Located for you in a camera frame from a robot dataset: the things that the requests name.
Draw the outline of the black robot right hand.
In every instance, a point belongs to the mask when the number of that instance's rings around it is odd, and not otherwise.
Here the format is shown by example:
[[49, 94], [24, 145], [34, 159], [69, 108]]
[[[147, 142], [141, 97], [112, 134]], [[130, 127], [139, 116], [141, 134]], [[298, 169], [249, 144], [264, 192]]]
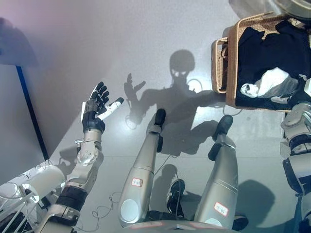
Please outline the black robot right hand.
[[295, 106], [299, 103], [310, 103], [311, 102], [311, 80], [307, 79], [300, 80], [298, 87], [290, 99], [290, 105]]

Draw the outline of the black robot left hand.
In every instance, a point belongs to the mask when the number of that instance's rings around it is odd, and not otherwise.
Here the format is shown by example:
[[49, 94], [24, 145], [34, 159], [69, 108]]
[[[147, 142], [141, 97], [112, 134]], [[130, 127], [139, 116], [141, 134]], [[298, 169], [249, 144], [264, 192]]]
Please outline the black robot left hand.
[[109, 91], [103, 82], [99, 82], [93, 89], [87, 101], [82, 103], [81, 122], [83, 132], [99, 130], [105, 131], [104, 120], [116, 111], [124, 102], [122, 97], [107, 104], [109, 101]]

